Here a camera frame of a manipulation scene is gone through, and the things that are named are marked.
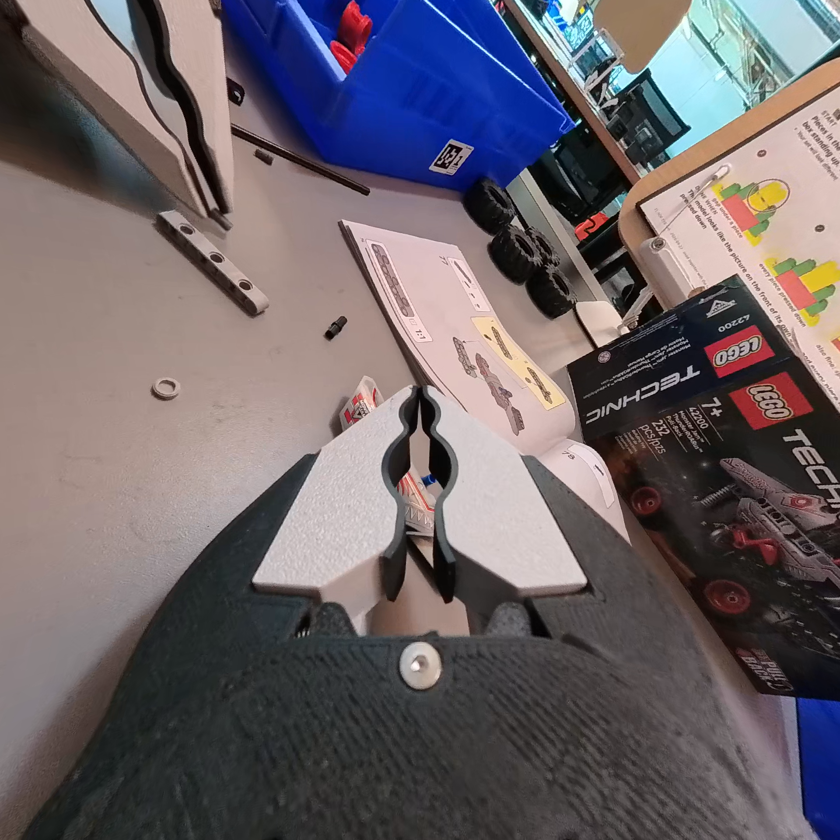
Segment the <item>blue plastic bin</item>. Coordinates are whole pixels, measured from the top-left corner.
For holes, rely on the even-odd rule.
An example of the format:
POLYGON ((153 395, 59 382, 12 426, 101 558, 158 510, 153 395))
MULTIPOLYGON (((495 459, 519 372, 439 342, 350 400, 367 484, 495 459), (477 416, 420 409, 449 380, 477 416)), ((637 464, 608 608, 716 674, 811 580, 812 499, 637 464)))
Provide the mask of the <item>blue plastic bin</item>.
POLYGON ((490 2, 357 3, 373 28, 345 74, 329 44, 348 2, 222 2, 325 161, 462 193, 507 186, 573 129, 490 2))

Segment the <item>blue plastic container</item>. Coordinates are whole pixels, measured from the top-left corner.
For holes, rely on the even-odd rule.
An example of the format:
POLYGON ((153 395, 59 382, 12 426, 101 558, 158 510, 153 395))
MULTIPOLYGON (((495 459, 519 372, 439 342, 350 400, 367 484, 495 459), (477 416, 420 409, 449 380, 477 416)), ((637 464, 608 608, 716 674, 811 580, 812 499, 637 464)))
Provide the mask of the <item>blue plastic container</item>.
POLYGON ((803 812, 818 838, 839 838, 839 703, 796 700, 803 812))

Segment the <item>black toy axle rod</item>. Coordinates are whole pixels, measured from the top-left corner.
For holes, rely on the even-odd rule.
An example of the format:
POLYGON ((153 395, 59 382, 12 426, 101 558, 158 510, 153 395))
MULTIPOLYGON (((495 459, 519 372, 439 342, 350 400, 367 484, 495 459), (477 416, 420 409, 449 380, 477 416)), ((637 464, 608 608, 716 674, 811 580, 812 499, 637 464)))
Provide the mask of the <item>black toy axle rod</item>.
POLYGON ((363 196, 369 196, 371 194, 371 189, 367 185, 363 185, 325 164, 313 161, 297 152, 280 146, 278 143, 269 141, 268 139, 263 138, 262 136, 237 125, 236 123, 232 123, 230 125, 230 130, 233 137, 252 145, 256 151, 281 158, 284 161, 297 165, 310 173, 319 175, 322 178, 325 178, 333 183, 337 183, 363 196))

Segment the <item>white instruction booklet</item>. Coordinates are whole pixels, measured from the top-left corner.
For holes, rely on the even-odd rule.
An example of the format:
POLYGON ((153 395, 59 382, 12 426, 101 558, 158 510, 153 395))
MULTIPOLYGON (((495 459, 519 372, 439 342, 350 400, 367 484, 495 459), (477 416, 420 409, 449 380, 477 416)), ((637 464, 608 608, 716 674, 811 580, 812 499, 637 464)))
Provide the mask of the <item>white instruction booklet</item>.
POLYGON ((603 458, 574 441, 571 394, 505 330, 460 250, 346 219, 339 226, 423 382, 536 458, 628 538, 603 458))

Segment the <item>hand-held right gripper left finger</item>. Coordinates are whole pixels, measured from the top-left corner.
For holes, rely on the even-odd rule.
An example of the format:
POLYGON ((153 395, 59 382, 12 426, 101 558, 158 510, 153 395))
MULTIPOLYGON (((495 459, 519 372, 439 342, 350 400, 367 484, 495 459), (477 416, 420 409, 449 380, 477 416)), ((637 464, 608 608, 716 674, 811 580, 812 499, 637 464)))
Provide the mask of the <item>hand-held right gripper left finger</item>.
POLYGON ((334 603, 355 631, 405 578, 406 504, 420 389, 402 388, 315 454, 252 579, 260 594, 334 603))

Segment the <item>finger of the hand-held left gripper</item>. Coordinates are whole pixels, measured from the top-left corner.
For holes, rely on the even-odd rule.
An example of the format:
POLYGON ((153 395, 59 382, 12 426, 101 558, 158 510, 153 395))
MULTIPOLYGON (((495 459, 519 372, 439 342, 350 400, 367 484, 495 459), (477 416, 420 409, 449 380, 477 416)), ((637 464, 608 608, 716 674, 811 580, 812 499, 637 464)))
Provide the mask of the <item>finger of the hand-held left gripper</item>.
POLYGON ((100 26, 130 59, 174 174, 147 165, 197 214, 229 228, 234 156, 220 2, 94 1, 100 26))
POLYGON ((152 126, 151 112, 140 95, 130 59, 100 26, 91 4, 85 1, 14 2, 14 23, 21 39, 40 63, 63 80, 88 110, 168 189, 147 163, 162 163, 163 174, 173 175, 174 154, 161 140, 159 130, 152 126))

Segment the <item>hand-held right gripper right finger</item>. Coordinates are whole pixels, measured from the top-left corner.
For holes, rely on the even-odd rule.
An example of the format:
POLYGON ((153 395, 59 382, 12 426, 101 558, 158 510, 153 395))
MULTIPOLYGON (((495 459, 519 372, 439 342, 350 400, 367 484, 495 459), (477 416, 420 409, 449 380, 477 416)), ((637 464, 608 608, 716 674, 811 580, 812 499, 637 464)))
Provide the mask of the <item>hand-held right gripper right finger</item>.
POLYGON ((508 441, 432 386, 422 390, 428 467, 439 486, 429 576, 449 604, 460 601, 473 634, 494 615, 521 613, 533 636, 567 636, 552 625, 552 599, 581 593, 587 579, 524 458, 508 441))

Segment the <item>white metal post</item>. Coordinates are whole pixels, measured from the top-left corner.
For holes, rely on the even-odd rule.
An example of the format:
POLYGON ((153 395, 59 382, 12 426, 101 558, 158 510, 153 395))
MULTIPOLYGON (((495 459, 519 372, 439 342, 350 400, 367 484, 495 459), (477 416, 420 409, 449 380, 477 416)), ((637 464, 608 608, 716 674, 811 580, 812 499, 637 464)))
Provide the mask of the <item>white metal post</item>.
POLYGON ((678 306, 706 288, 701 280, 689 276, 661 237, 648 238, 641 243, 638 261, 648 288, 665 310, 678 306))

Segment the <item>black toy set box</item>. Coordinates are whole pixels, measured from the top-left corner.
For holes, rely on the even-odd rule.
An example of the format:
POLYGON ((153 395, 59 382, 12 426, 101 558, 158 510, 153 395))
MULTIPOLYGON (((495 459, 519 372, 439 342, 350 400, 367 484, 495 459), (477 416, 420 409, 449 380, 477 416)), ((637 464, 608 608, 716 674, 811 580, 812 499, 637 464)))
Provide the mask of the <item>black toy set box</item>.
POLYGON ((839 420, 740 276, 569 366, 584 441, 752 683, 839 697, 839 420))

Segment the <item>white toy beam with holes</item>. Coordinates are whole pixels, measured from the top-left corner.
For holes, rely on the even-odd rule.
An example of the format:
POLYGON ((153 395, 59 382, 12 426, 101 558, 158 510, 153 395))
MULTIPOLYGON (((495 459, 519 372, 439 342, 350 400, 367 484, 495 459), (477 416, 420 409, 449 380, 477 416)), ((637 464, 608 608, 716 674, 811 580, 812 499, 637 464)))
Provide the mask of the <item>white toy beam with holes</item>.
POLYGON ((250 317, 269 307, 267 296, 257 288, 198 227, 175 210, 158 213, 155 225, 196 268, 250 317))

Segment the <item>printed instruction board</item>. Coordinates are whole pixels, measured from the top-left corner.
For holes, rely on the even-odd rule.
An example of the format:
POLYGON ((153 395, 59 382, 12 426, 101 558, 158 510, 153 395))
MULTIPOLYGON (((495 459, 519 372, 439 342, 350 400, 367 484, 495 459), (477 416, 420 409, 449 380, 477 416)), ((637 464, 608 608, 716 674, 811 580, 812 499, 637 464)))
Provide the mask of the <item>printed instruction board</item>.
POLYGON ((705 289, 740 277, 838 405, 837 57, 644 176, 618 230, 639 268, 661 237, 705 289))

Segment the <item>white red printed toy panel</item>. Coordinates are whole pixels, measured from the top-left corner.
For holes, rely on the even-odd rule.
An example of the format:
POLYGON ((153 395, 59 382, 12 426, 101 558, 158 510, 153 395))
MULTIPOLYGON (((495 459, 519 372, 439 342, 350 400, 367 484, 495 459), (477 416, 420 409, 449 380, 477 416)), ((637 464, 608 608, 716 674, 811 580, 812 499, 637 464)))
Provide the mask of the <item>white red printed toy panel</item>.
MULTIPOLYGON (((342 430, 357 424, 372 413, 384 398, 370 376, 363 376, 355 391, 339 412, 342 430)), ((426 489, 422 477, 410 460, 409 469, 397 484, 405 503, 406 530, 409 535, 431 539, 434 534, 434 498, 426 489)))

